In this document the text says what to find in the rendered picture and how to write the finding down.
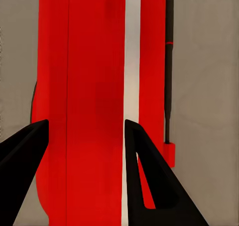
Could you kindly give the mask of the radio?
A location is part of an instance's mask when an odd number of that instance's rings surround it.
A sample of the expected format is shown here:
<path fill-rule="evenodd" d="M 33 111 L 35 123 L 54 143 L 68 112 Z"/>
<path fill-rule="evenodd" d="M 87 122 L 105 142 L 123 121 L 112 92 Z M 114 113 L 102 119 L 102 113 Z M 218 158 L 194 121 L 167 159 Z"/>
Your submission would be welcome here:
<path fill-rule="evenodd" d="M 36 171 L 49 226 L 128 226 L 126 119 L 175 167 L 173 24 L 174 0 L 39 0 L 30 124 L 49 120 Z M 144 206 L 156 209 L 136 156 Z"/>

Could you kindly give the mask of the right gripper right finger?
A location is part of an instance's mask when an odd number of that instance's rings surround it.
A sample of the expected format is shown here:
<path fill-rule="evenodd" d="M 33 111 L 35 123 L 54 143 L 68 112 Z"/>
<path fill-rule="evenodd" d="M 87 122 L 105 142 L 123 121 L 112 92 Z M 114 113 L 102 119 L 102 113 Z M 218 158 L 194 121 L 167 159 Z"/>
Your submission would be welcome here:
<path fill-rule="evenodd" d="M 128 226 L 209 226 L 144 128 L 125 120 Z M 138 153 L 156 209 L 144 206 Z"/>

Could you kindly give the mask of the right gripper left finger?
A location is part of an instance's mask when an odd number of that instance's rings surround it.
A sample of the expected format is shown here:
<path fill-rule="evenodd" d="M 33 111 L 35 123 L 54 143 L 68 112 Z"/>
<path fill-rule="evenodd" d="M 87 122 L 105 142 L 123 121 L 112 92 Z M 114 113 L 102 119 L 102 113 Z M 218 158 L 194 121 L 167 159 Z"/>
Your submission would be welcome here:
<path fill-rule="evenodd" d="M 47 119 L 0 143 L 0 226 L 13 226 L 48 144 Z"/>

